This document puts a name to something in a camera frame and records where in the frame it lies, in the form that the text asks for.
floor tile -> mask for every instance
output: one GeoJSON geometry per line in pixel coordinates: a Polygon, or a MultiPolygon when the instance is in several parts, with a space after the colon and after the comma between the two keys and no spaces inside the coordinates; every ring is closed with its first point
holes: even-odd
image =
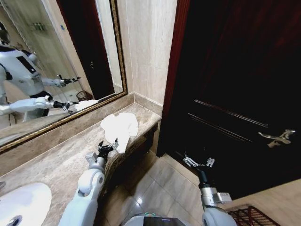
{"type": "Polygon", "coordinates": [[[175,199],[186,179],[169,164],[165,163],[162,170],[156,175],[155,181],[175,199]]]}
{"type": "Polygon", "coordinates": [[[153,178],[144,173],[143,177],[130,189],[130,194],[136,199],[136,201],[139,201],[153,181],[153,178]]]}
{"type": "Polygon", "coordinates": [[[172,166],[175,170],[177,170],[180,174],[182,174],[184,177],[186,177],[191,183],[193,183],[195,186],[198,186],[199,179],[197,175],[192,173],[189,169],[185,168],[183,165],[181,165],[177,160],[173,159],[168,154],[164,154],[161,157],[162,160],[166,161],[170,166],[172,166]]]}
{"type": "Polygon", "coordinates": [[[153,212],[159,216],[166,216],[174,199],[154,181],[141,199],[141,207],[146,212],[153,212]]]}
{"type": "Polygon", "coordinates": [[[124,186],[115,188],[104,201],[103,212],[111,226],[118,226],[137,203],[124,186]]]}
{"type": "Polygon", "coordinates": [[[153,152],[147,152],[140,162],[140,166],[145,171],[148,171],[149,168],[153,166],[158,157],[155,156],[153,152]]]}
{"type": "Polygon", "coordinates": [[[198,187],[186,180],[183,189],[175,199],[200,224],[202,223],[203,207],[201,191],[198,187]]]}
{"type": "Polygon", "coordinates": [[[136,216],[136,215],[141,215],[144,214],[145,211],[141,208],[140,204],[136,203],[136,205],[134,205],[130,212],[128,213],[128,215],[126,216],[126,218],[122,221],[122,225],[124,225],[130,218],[136,216]]]}
{"type": "Polygon", "coordinates": [[[176,201],[174,201],[173,205],[171,206],[167,216],[169,218],[178,218],[181,220],[185,220],[186,222],[190,223],[192,226],[199,226],[200,223],[196,221],[196,219],[194,219],[192,217],[192,215],[190,215],[182,206],[180,206],[179,203],[177,203],[176,201]]]}
{"type": "Polygon", "coordinates": [[[163,170],[164,165],[166,162],[164,162],[161,159],[156,159],[154,164],[146,171],[147,174],[149,174],[152,178],[157,178],[158,175],[160,175],[161,171],[163,170]]]}

gold mirror frame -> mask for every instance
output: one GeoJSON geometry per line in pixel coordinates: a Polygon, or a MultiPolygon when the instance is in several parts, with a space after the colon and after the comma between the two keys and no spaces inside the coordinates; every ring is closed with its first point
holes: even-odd
{"type": "Polygon", "coordinates": [[[122,86],[123,86],[123,91],[121,93],[118,93],[114,95],[113,97],[109,99],[105,99],[104,101],[94,104],[90,107],[87,107],[77,113],[74,113],[70,116],[67,116],[60,121],[54,122],[51,125],[48,125],[44,128],[41,128],[35,132],[32,132],[30,134],[24,135],[22,137],[19,137],[3,146],[0,147],[0,154],[7,152],[8,150],[15,148],[29,140],[32,140],[44,133],[47,133],[63,124],[66,124],[78,117],[81,117],[97,108],[100,108],[120,97],[123,97],[127,95],[127,80],[126,80],[126,70],[125,70],[125,65],[124,65],[124,56],[123,56],[123,49],[122,49],[122,40],[121,40],[121,34],[120,34],[120,25],[119,25],[119,15],[118,15],[118,9],[117,9],[117,0],[109,0],[110,1],[110,6],[111,6],[111,15],[112,15],[112,20],[113,20],[113,28],[114,28],[114,33],[115,33],[115,42],[117,46],[117,52],[118,52],[118,59],[119,59],[119,66],[120,66],[120,72],[121,72],[121,78],[122,78],[122,86]]]}

tiled floor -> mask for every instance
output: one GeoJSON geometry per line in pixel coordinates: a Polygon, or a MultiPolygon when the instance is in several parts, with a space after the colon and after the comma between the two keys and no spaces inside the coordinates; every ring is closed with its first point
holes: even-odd
{"type": "Polygon", "coordinates": [[[145,212],[201,225],[198,178],[170,156],[149,152],[121,176],[123,183],[99,202],[94,225],[118,226],[145,212]]]}

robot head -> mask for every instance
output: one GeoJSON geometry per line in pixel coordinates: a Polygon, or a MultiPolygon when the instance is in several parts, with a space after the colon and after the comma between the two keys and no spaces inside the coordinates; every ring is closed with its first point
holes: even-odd
{"type": "Polygon", "coordinates": [[[0,21],[0,41],[3,45],[8,45],[10,43],[10,36],[7,32],[4,24],[0,21]]]}

mirror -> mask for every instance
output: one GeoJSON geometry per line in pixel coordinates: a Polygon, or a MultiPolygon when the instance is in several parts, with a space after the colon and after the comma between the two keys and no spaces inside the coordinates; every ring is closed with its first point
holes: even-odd
{"type": "Polygon", "coordinates": [[[127,93],[114,4],[0,0],[0,146],[127,93]]]}

